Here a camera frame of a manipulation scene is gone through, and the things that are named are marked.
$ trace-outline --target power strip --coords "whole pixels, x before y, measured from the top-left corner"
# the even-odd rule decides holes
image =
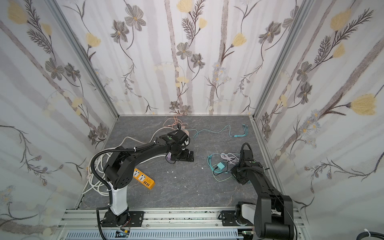
[[[155,181],[153,181],[152,178],[148,177],[137,168],[135,168],[135,171],[133,172],[133,177],[149,189],[152,189],[155,185]]]

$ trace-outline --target robotic arm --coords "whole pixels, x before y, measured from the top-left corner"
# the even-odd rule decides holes
[[[251,181],[257,193],[256,205],[248,202],[239,202],[236,205],[236,222],[241,225],[249,220],[260,238],[292,240],[292,199],[281,194],[265,177],[264,168],[253,159],[248,143],[242,145],[239,163],[231,169],[231,174],[242,185]],[[281,215],[273,214],[272,209],[281,212]]]
[[[166,154],[167,161],[193,162],[194,153],[185,149],[190,141],[178,124],[177,130],[155,138],[152,142],[127,151],[114,151],[104,167],[106,180],[111,187],[112,205],[101,221],[102,227],[122,226],[130,220],[127,205],[127,186],[133,179],[135,167],[154,156]]]

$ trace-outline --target metal corner post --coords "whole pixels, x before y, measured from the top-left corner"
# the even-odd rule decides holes
[[[91,76],[96,88],[98,89],[99,93],[101,94],[101,96],[102,96],[103,100],[105,101],[105,103],[107,104],[108,108],[111,110],[113,115],[116,118],[118,118],[119,113],[117,112],[115,106],[113,105],[107,92],[105,91],[100,79],[98,78],[96,72],[94,71],[91,62],[89,61],[88,57],[85,55],[83,47],[81,46],[75,33],[73,32],[69,23],[67,22],[67,19],[65,18],[63,12],[61,11],[61,9],[59,7],[59,4],[57,3],[56,0],[45,0],[45,3],[47,4],[48,8],[50,9],[53,17],[55,18],[55,20],[59,24],[61,30],[66,35],[68,42],[72,46],[77,57],[80,59],[83,66],[85,67],[86,71]]]
[[[267,97],[271,91],[271,88],[272,88],[273,84],[275,83],[275,81],[279,75],[279,72],[280,72],[281,68],[283,67],[285,60],[287,59],[288,54],[289,54],[290,50],[292,49],[292,46],[295,42],[295,39],[297,38],[297,36],[301,30],[301,27],[303,26],[304,21],[308,15],[309,11],[311,10],[311,7],[312,7],[314,2],[315,2],[315,0],[303,0],[301,7],[299,8],[299,11],[297,13],[297,17],[293,21],[292,30],[289,32],[288,37],[285,40],[285,43],[284,43],[283,48],[280,52],[280,55],[279,55],[279,57],[275,63],[275,66],[273,67],[273,71],[268,78],[268,81],[267,81],[267,84],[264,88],[262,96],[261,96],[259,102],[257,103],[257,105],[255,106],[255,112],[252,115],[253,119],[255,119],[260,114],[260,112],[263,108],[263,105],[265,104],[266,99],[267,99]]]

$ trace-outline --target gray table surface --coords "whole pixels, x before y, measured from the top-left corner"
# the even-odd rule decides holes
[[[150,140],[153,133],[163,126],[166,116],[121,116],[117,120],[106,147],[114,147],[121,143],[126,136],[142,142]],[[137,168],[155,181],[155,186],[149,190],[139,181],[133,179],[128,185],[127,202],[130,208],[146,207],[224,207],[235,206],[238,201],[257,201],[257,194],[250,182],[240,185],[230,178],[224,182],[217,182],[207,157],[214,153],[240,153],[244,142],[248,142],[256,161],[265,166],[255,133],[248,116],[181,116],[183,122],[189,124],[187,129],[209,129],[220,131],[226,125],[231,125],[231,135],[243,134],[242,123],[249,128],[245,137],[230,137],[229,129],[214,134],[201,132],[195,139],[196,131],[189,131],[191,143],[188,149],[194,151],[194,162],[176,162],[169,164],[163,157],[155,158]],[[156,136],[170,132],[170,129],[160,130]],[[136,142],[127,139],[124,147],[137,146]],[[212,158],[212,164],[219,163],[219,155]],[[217,179],[225,179],[229,174],[221,174]],[[80,209],[95,209],[106,206],[108,197],[99,195],[91,190],[86,193],[80,204]]]

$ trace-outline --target wallpaper wall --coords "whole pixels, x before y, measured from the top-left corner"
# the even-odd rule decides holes
[[[383,22],[383,1],[316,1],[257,116],[315,240],[384,229]]]
[[[44,1],[0,6],[0,238],[51,239],[114,117]]]
[[[120,114],[251,114],[301,1],[58,0]]]

